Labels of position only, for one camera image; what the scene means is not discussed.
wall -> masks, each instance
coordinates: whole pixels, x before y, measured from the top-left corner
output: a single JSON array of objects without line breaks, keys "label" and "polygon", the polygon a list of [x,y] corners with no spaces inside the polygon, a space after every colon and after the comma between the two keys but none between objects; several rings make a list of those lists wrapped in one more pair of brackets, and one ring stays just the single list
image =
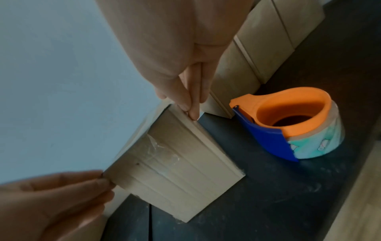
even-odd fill
[{"label": "wall", "polygon": [[0,33],[0,183],[106,169],[159,103],[93,0],[2,0]]}]

person's left hand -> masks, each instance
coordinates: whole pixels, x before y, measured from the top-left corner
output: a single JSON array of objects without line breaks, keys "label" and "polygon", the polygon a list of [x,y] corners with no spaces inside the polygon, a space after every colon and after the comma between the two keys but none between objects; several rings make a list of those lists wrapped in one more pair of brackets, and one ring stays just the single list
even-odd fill
[{"label": "person's left hand", "polygon": [[115,185],[102,171],[67,172],[0,185],[6,241],[56,241],[100,216]]}]

cardboard piece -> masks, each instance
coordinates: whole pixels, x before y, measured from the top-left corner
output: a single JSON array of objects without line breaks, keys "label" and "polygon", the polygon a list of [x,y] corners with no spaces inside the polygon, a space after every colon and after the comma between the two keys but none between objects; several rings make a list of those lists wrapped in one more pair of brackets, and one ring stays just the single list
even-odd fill
[{"label": "cardboard piece", "polygon": [[262,83],[294,52],[271,0],[254,7],[234,40]]},{"label": "cardboard piece", "polygon": [[254,94],[260,85],[249,63],[232,42],[220,59],[210,96],[205,103],[201,104],[201,110],[232,118],[234,112],[229,107],[230,100],[245,94]]},{"label": "cardboard piece", "polygon": [[171,105],[104,176],[188,222],[244,174],[196,121]]},{"label": "cardboard piece", "polygon": [[294,48],[325,18],[323,7],[318,0],[273,0],[273,2]]}]

person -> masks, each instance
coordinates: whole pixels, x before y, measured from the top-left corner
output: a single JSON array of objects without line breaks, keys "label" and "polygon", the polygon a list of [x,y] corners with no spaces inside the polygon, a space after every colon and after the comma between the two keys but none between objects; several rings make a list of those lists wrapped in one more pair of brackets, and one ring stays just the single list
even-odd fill
[{"label": "person", "polygon": [[57,241],[100,216],[114,187],[102,170],[0,185],[1,240]]},{"label": "person", "polygon": [[[209,96],[219,59],[253,0],[97,0],[103,12],[122,11],[121,41],[160,98],[193,120]],[[0,233],[5,241],[56,241],[100,216],[115,185],[102,171],[52,174],[0,186]]]}]

skin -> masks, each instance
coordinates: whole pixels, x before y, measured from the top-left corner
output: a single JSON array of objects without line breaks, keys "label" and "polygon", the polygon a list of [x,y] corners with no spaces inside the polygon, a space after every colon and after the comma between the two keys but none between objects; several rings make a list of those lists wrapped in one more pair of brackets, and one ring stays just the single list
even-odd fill
[{"label": "skin", "polygon": [[97,0],[141,75],[160,98],[198,119],[221,55],[253,0]]},{"label": "skin", "polygon": [[0,186],[6,241],[57,241],[99,217],[115,187],[102,171],[67,172]]}]

